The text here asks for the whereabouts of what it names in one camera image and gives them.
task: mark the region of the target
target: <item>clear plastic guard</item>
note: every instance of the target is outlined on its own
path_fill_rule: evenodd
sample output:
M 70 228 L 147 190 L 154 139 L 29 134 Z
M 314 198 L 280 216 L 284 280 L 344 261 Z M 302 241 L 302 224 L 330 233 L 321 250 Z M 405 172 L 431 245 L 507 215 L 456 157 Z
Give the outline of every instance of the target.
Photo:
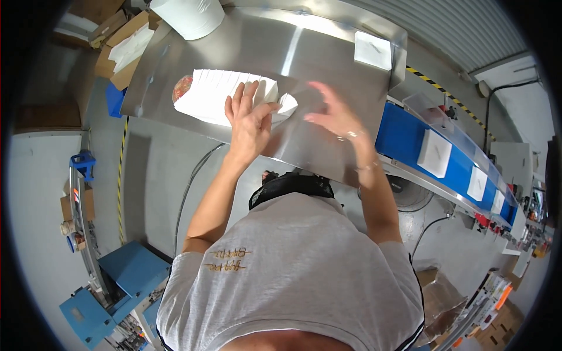
M 488 178 L 505 196 L 505 200 L 508 204 L 517 206 L 517 201 L 515 200 L 513 192 L 507 187 L 496 166 L 493 165 L 484 151 L 482 151 L 466 133 L 455 126 L 450 118 L 427 96 L 422 93 L 416 93 L 408 96 L 402 100 L 402 102 L 417 118 L 427 123 L 454 146 L 458 147 L 474 162 L 475 166 L 486 173 Z

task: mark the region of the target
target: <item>hand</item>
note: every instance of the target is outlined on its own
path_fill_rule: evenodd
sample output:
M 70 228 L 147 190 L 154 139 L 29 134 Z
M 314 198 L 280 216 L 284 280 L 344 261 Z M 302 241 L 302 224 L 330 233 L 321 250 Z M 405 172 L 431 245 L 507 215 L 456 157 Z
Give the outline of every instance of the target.
M 318 81 L 311 81 L 309 85 L 318 89 L 324 96 L 328 113 L 308 113 L 305 116 L 306 121 L 318 124 L 343 138 L 349 138 L 349 132 L 358 133 L 364 130 L 361 120 L 332 88 Z
M 269 102 L 252 109 L 257 86 L 258 81 L 255 81 L 244 92 L 245 84 L 240 83 L 234 97 L 226 97 L 224 104 L 224 114 L 232 125 L 229 154 L 234 163 L 244 170 L 268 144 L 271 112 L 279 108 L 279 104 Z

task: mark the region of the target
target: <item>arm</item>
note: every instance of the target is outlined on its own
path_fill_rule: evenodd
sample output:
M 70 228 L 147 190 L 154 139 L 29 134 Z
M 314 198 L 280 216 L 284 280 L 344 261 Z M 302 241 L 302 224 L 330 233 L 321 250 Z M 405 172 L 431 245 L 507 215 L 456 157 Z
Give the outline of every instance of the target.
M 376 244 L 385 241 L 402 243 L 398 208 L 369 133 L 329 86 L 318 82 L 310 82 L 310 85 L 323 95 L 328 113 L 309 113 L 305 119 L 348 138 L 355 150 L 361 204 L 369 238 Z
M 279 105 L 267 103 L 252 109 L 257 87 L 255 81 L 244 92 L 245 85 L 240 83 L 234 97 L 226 98 L 225 115 L 232 125 L 230 150 L 191 219 L 182 253 L 204 253 L 224 235 L 238 179 L 268 143 L 271 112 Z

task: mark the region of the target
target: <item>red circular sticker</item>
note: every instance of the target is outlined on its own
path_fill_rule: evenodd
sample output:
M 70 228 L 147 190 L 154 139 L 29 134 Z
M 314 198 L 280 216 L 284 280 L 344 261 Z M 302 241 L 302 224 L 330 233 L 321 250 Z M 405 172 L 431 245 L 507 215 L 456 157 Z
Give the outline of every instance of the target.
M 174 91 L 172 92 L 172 101 L 175 103 L 180 97 L 185 94 L 189 88 L 191 88 L 191 83 L 193 82 L 193 76 L 187 75 L 181 78 L 175 85 Z

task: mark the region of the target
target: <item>stainless steel table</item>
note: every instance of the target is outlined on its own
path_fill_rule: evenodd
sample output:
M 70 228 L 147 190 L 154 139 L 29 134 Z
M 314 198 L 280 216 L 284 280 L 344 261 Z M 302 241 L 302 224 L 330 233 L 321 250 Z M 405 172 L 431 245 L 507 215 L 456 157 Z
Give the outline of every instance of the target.
M 233 1 L 225 19 L 208 36 L 185 41 L 166 23 L 144 52 L 121 113 L 159 121 L 230 143 L 230 128 L 202 122 L 174 109 L 174 85 L 194 69 L 250 72 L 275 79 L 279 95 L 291 93 L 295 113 L 272 132 L 263 155 L 330 179 L 358 186 L 355 157 L 347 142 L 303 120 L 323 107 L 307 82 L 333 86 L 377 136 L 389 88 L 404 80 L 404 29 L 371 12 L 340 1 Z M 355 32 L 389 39 L 393 69 L 355 62 Z

